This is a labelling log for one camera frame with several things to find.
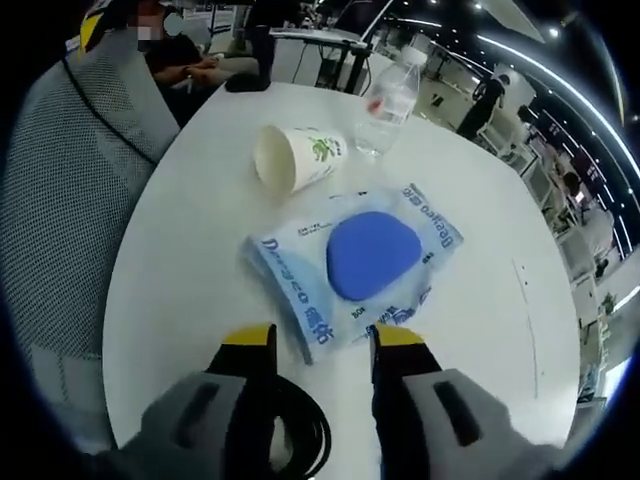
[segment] white paper cup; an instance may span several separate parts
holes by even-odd
[[[262,183],[290,194],[335,172],[347,158],[347,142],[316,128],[269,125],[258,134],[253,158]]]

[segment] table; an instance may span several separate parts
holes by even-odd
[[[343,170],[283,202],[254,171],[258,129],[279,123],[348,133],[363,108],[359,97],[296,85],[221,89],[176,138],[135,208],[109,288],[103,373],[118,445],[137,432],[154,398],[206,368],[230,331],[269,321],[279,325],[280,373],[310,393],[331,424],[334,448],[317,478],[377,478],[368,345],[304,365],[239,253],[247,235],[378,178],[363,173],[370,170],[354,149]],[[444,368],[502,400],[527,438],[563,444],[578,390],[576,315],[558,249],[520,177],[413,116],[385,165],[390,182],[414,181],[465,237],[407,326]]]

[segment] blue sponge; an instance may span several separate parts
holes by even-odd
[[[416,233],[397,218],[382,212],[354,215],[329,237],[329,282],[346,300],[366,300],[409,270],[421,252]]]

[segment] gray chair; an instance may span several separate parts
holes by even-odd
[[[114,32],[69,56],[102,116],[158,162],[178,125],[137,39]],[[0,195],[0,281],[36,384],[80,449],[112,446],[102,323],[127,222],[155,165],[94,117],[59,62],[31,87]]]

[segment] black cable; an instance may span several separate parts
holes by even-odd
[[[153,165],[154,167],[156,167],[157,163],[154,162],[149,155],[147,155],[142,150],[140,150],[138,147],[136,147],[127,137],[122,135],[118,130],[115,129],[115,127],[113,125],[111,125],[109,122],[107,122],[105,120],[105,118],[98,113],[98,111],[94,108],[94,106],[91,104],[91,102],[87,98],[87,95],[84,93],[84,90],[82,89],[82,87],[78,83],[78,80],[76,79],[76,77],[71,72],[71,68],[69,67],[69,63],[67,62],[66,57],[62,57],[62,65],[64,67],[65,72],[67,73],[67,76],[69,77],[69,80],[71,81],[71,84],[73,85],[73,88],[75,89],[76,93],[78,94],[78,96],[82,100],[82,103],[84,103],[85,106],[89,109],[91,114],[94,117],[96,117],[100,121],[100,123],[102,123],[105,127],[107,127],[107,130],[109,130],[116,137],[118,137],[120,140],[122,140],[125,143],[125,145],[127,145],[131,150],[136,152],[136,154],[140,158],[142,158],[144,161],[146,161],[146,162],[150,163],[151,165]]]
[[[367,84],[367,88],[365,88],[360,95],[361,97],[364,97],[364,95],[369,91],[369,87],[371,86],[371,82],[373,81],[373,79],[371,78],[371,65],[369,64],[369,57],[365,58],[364,61],[367,62],[367,74],[369,75],[369,83]]]
[[[298,76],[298,70],[300,70],[300,65],[302,65],[302,57],[304,57],[304,51],[307,49],[308,46],[309,46],[309,44],[305,43],[304,47],[302,47],[302,52],[300,52],[300,60],[298,60],[298,66],[296,67],[296,73],[293,74],[293,78],[291,79],[291,83],[295,83],[295,81],[296,81],[296,77]]]
[[[282,419],[293,445],[291,460],[276,478],[312,478],[327,463],[331,453],[327,417],[313,398],[286,378],[278,375],[274,389],[274,414]]]

